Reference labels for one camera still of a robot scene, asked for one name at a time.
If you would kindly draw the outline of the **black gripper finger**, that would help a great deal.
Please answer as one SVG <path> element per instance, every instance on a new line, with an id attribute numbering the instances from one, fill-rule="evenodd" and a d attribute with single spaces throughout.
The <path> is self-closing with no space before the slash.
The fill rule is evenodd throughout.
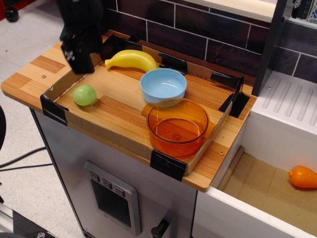
<path id="1" fill-rule="evenodd" d="M 103 51 L 102 37 L 99 33 L 89 33 L 86 38 L 86 46 L 89 53 L 100 53 Z"/>
<path id="2" fill-rule="evenodd" d="M 63 40 L 61 49 L 71 69 L 76 74 L 87 74 L 95 71 L 89 51 L 83 41 Z"/>

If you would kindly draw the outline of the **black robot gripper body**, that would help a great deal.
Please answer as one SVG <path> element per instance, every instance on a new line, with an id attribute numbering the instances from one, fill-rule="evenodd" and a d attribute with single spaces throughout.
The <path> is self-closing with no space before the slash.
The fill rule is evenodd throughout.
<path id="1" fill-rule="evenodd" d="M 89 42 L 100 41 L 100 23 L 104 14 L 101 0 L 58 0 L 57 6 L 64 21 L 62 41 L 90 37 Z"/>

